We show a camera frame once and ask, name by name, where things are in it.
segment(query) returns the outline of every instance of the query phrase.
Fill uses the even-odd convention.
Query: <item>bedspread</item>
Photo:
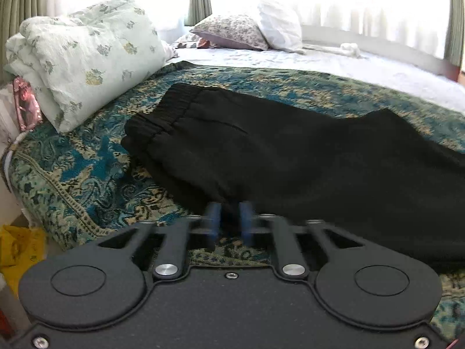
[[[74,131],[58,134],[47,122],[18,145],[10,165],[15,194],[63,248],[138,220],[162,225],[189,213],[120,144],[125,122],[139,111],[153,110],[179,82],[218,86],[336,117],[389,108],[423,135],[465,152],[465,116],[395,90],[319,72],[170,64]],[[223,239],[213,253],[192,253],[192,261],[260,265],[268,260],[239,240]],[[442,281],[445,294],[433,322],[452,338],[465,313],[465,274],[444,275]]]

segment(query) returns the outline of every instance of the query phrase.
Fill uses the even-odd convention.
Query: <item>black fabric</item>
[[[336,119],[220,88],[173,85],[122,145],[195,213],[324,219],[424,261],[465,258],[465,155],[384,109]]]

